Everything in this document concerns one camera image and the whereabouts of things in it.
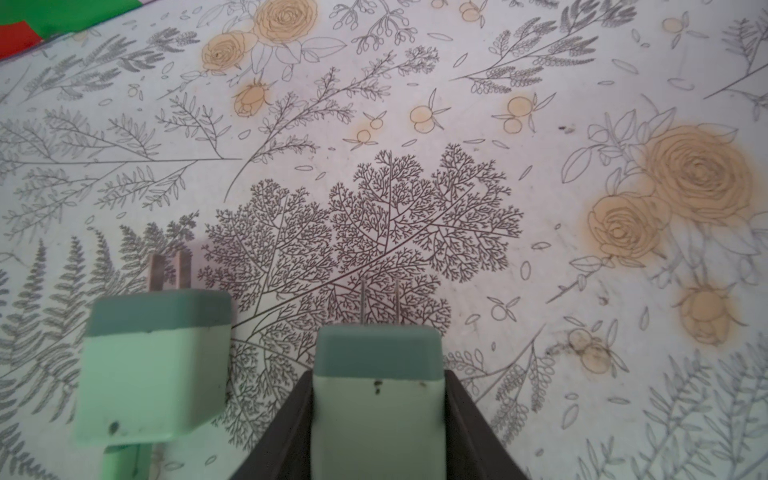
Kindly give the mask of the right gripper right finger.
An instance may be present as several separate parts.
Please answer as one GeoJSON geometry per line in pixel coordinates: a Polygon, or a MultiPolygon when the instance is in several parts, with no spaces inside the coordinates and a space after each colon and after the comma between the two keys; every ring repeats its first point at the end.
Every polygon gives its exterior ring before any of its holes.
{"type": "Polygon", "coordinates": [[[457,375],[444,373],[446,478],[526,480],[457,375]]]}

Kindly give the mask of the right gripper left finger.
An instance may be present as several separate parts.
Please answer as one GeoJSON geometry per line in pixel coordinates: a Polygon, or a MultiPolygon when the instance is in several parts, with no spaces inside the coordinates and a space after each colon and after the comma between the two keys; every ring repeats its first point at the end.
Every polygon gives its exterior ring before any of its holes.
{"type": "Polygon", "coordinates": [[[302,374],[231,480],[311,478],[312,371],[302,374]]]}

